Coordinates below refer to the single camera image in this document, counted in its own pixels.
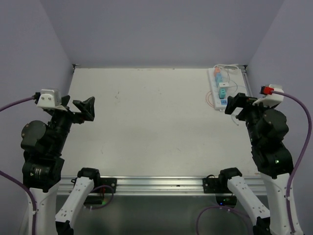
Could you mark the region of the white power strip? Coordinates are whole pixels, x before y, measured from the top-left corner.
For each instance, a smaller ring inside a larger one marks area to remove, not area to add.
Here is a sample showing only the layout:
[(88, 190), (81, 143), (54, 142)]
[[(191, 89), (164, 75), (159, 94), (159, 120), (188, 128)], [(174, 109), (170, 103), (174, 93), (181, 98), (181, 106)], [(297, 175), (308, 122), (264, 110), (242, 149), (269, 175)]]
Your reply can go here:
[(218, 86), (216, 86), (216, 82), (215, 82), (214, 68), (208, 69), (207, 73), (208, 73), (208, 81), (209, 81), (210, 88), (211, 88), (213, 106), (215, 110), (220, 110), (220, 111), (225, 110), (227, 106), (227, 90), (228, 89), (226, 90), (225, 99), (219, 99), (219, 95), (218, 95), (219, 89), (218, 89)]

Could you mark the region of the teal charger plug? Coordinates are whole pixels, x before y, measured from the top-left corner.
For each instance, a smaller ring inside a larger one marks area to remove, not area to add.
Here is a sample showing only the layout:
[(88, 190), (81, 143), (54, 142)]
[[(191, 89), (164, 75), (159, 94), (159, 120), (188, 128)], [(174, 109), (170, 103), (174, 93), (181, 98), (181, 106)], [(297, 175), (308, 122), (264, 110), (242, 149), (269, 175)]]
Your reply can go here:
[(224, 89), (224, 88), (219, 89), (218, 95), (219, 95), (219, 99), (225, 99), (226, 89)]

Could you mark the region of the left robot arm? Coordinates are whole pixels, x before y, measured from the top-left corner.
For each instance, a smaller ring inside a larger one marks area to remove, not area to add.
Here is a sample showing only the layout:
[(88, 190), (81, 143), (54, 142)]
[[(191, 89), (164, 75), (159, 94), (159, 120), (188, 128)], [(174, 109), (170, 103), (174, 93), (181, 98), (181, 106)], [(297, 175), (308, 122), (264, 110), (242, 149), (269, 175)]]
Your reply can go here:
[(21, 148), (25, 163), (22, 167), (23, 185), (30, 191), (30, 233), (33, 235), (72, 235), (77, 216), (87, 196), (102, 186), (100, 172), (94, 168), (82, 168), (69, 198), (56, 212), (56, 197), (64, 165), (62, 150), (73, 124), (93, 121), (95, 97), (72, 103), (78, 112), (67, 106), (70, 97), (55, 98), (41, 94), (36, 99), (39, 108), (51, 115), (44, 123), (39, 120), (28, 123), (22, 130)]

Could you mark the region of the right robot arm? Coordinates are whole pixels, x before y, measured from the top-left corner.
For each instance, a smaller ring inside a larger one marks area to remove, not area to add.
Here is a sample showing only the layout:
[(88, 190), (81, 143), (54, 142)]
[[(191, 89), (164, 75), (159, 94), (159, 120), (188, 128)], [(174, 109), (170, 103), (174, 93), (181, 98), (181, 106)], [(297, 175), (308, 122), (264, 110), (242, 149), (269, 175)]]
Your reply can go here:
[(268, 197), (266, 207), (247, 186), (237, 168), (220, 171), (218, 187), (231, 191), (247, 212), (255, 235), (302, 235), (291, 187), (291, 174), (295, 169), (292, 156), (283, 144), (289, 131), (287, 118), (276, 110), (283, 96), (273, 90), (260, 99), (238, 93), (229, 96), (225, 113), (242, 110), (236, 119), (243, 121), (248, 130), (251, 153)]

